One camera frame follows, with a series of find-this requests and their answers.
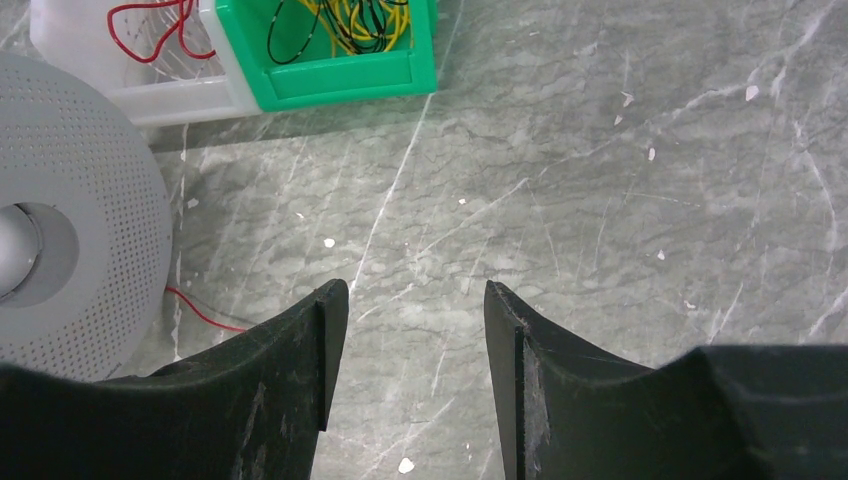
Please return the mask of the white filament spool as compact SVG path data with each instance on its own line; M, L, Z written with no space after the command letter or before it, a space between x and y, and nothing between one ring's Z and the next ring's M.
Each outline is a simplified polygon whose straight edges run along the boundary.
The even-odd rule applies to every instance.
M1 359L115 376L162 305L172 220L161 171L104 95L1 56Z

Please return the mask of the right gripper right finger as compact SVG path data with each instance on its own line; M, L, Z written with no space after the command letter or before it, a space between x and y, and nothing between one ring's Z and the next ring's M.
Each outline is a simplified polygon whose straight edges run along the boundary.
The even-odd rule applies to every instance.
M699 346L651 369L488 282L484 323L509 479L843 479L843 345Z

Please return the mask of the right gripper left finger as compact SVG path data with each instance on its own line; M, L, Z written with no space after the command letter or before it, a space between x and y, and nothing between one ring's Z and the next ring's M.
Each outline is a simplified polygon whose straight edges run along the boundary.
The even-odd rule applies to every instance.
M5 479L307 479L347 323L331 280L285 312L146 376L1 369Z

